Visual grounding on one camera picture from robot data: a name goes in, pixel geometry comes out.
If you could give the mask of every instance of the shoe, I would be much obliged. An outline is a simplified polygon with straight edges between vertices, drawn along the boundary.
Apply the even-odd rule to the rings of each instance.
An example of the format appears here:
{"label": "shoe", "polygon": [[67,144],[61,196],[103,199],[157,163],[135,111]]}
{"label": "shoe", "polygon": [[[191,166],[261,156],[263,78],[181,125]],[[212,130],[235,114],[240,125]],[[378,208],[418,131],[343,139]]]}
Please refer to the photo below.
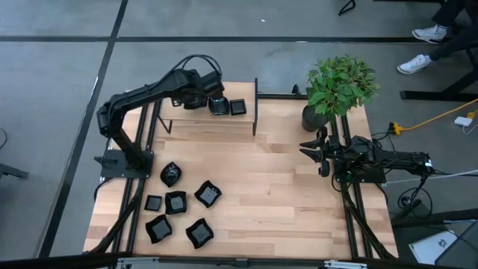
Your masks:
{"label": "shoe", "polygon": [[429,64],[429,61],[426,60],[425,56],[417,55],[415,58],[410,61],[401,64],[397,67],[397,71],[405,75],[413,74],[414,72],[421,71]]}
{"label": "shoe", "polygon": [[425,29],[415,29],[413,36],[418,40],[423,40],[431,44],[439,44],[447,35],[446,29],[438,29],[438,25]]}

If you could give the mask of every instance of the green leaves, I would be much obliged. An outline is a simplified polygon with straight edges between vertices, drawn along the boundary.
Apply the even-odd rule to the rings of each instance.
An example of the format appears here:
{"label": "green leaves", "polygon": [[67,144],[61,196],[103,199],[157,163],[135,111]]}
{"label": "green leaves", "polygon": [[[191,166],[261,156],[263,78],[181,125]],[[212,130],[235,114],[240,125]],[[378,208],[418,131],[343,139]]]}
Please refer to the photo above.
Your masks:
{"label": "green leaves", "polygon": [[375,80],[375,74],[374,74],[374,73],[368,73],[368,74],[365,76],[365,80],[368,80],[368,81]]}
{"label": "green leaves", "polygon": [[308,105],[315,112],[334,120],[347,114],[351,107],[370,103],[380,86],[375,83],[375,70],[364,61],[346,55],[317,60],[308,72]]}
{"label": "green leaves", "polygon": [[327,104],[326,103],[321,103],[318,106],[315,107],[315,113],[317,114],[323,114],[326,111]]}
{"label": "green leaves", "polygon": [[346,73],[339,73],[338,77],[342,79],[350,79],[349,75],[347,75]]}
{"label": "green leaves", "polygon": [[324,92],[316,92],[314,95],[308,99],[308,105],[315,105],[319,100],[322,100],[325,97]]}
{"label": "green leaves", "polygon": [[355,94],[357,96],[360,96],[360,97],[362,97],[364,95],[364,92],[362,92],[360,90],[360,88],[357,87],[357,86],[352,86],[352,92],[353,92],[353,94]]}
{"label": "green leaves", "polygon": [[339,101],[342,101],[342,102],[346,102],[346,101],[347,101],[347,98],[346,98],[345,96],[341,95],[341,94],[339,94],[339,95],[337,96],[337,99],[338,99]]}

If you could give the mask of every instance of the plant pot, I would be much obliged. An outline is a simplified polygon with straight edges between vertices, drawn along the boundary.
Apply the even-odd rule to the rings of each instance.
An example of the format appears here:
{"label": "plant pot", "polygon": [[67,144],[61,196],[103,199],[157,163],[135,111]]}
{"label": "plant pot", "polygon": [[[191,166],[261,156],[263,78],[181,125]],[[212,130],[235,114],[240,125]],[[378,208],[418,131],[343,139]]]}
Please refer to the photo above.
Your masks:
{"label": "plant pot", "polygon": [[317,131],[320,127],[326,125],[328,121],[323,114],[315,113],[313,106],[306,105],[304,110],[302,110],[302,128],[307,132]]}

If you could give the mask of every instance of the wooden tabletop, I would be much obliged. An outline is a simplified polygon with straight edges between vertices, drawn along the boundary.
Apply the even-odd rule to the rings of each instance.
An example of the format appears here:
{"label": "wooden tabletop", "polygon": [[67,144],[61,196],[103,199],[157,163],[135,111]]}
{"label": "wooden tabletop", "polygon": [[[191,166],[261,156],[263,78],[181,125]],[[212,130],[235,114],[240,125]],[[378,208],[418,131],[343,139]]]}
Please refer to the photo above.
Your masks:
{"label": "wooden tabletop", "polygon": [[255,119],[255,85],[253,82],[223,82],[224,96],[229,100],[244,99],[246,114],[221,115],[211,114],[209,108],[197,108],[194,110],[178,109],[173,107],[171,100],[165,99],[161,106],[161,118],[163,120],[201,120],[211,122],[245,122],[253,123]]}
{"label": "wooden tabletop", "polygon": [[[319,164],[299,152],[299,143],[315,136],[300,125],[306,103],[259,99],[255,137],[250,134],[249,124],[240,123],[181,121],[175,122],[171,134],[156,128],[154,167],[144,189],[134,254],[349,259],[341,194],[332,189],[329,177],[317,174]],[[124,128],[130,137],[134,137],[138,117],[139,111],[132,111],[125,119]],[[348,119],[351,134],[370,137],[363,108],[352,109]],[[159,174],[171,161],[180,166],[183,175],[175,186],[168,188]],[[223,192],[210,208],[193,195],[206,180]],[[85,250],[95,247],[117,219],[124,184],[124,179],[115,179],[99,191]],[[173,234],[151,244],[145,223],[163,214],[165,207],[163,204],[160,212],[145,211],[146,197],[164,197],[170,191],[187,192],[187,212],[168,215]],[[361,184],[361,192],[368,224],[388,251],[397,255],[383,194],[375,185],[368,184]],[[203,217],[213,229],[214,238],[195,250],[185,229]],[[356,224],[355,227],[363,255],[360,228]]]}

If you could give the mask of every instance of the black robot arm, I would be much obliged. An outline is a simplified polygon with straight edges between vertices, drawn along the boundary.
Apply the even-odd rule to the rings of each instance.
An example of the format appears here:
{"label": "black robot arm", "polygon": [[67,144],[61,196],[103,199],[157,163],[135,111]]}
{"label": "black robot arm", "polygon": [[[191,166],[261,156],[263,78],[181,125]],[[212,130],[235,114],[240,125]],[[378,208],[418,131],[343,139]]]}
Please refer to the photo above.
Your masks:
{"label": "black robot arm", "polygon": [[[214,71],[202,77],[194,69],[185,70],[184,65],[195,57],[206,60]],[[115,94],[99,108],[96,113],[99,131],[103,136],[112,138],[124,152],[127,170],[144,169],[146,160],[140,146],[132,143],[122,129],[126,113],[168,97],[171,98],[173,106],[181,104],[194,106],[210,96],[221,97],[224,91],[221,82],[222,73],[218,69],[219,66],[216,68],[211,61],[217,65],[217,62],[207,55],[188,56],[177,63],[161,80],[127,93]],[[183,64],[183,67],[176,69],[180,64]]]}
{"label": "black robot arm", "polygon": [[345,182],[385,183],[384,169],[406,170],[422,178],[435,173],[432,161],[424,152],[397,152],[381,149],[365,137],[354,136],[351,146],[342,146],[337,135],[327,137],[326,127],[317,133],[317,139],[301,143],[309,149],[300,151],[322,164],[320,175],[329,175],[329,161],[334,162],[335,175]]}

